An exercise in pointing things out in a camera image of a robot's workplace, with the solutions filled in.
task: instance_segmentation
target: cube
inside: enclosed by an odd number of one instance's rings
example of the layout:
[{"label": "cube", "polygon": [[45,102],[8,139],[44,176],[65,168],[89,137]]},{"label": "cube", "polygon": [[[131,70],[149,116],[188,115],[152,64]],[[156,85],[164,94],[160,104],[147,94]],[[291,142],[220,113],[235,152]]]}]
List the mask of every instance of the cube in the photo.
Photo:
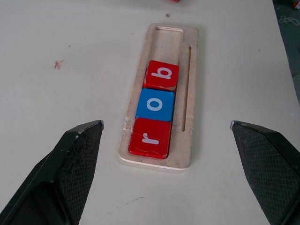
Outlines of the cube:
[{"label": "cube", "polygon": [[173,104],[173,92],[143,88],[135,117],[170,122]]},{"label": "cube", "polygon": [[157,90],[176,89],[179,74],[179,66],[151,60],[144,79],[144,88]]},{"label": "cube", "polygon": [[135,155],[167,158],[170,135],[170,122],[138,118],[135,120],[128,150]]}]

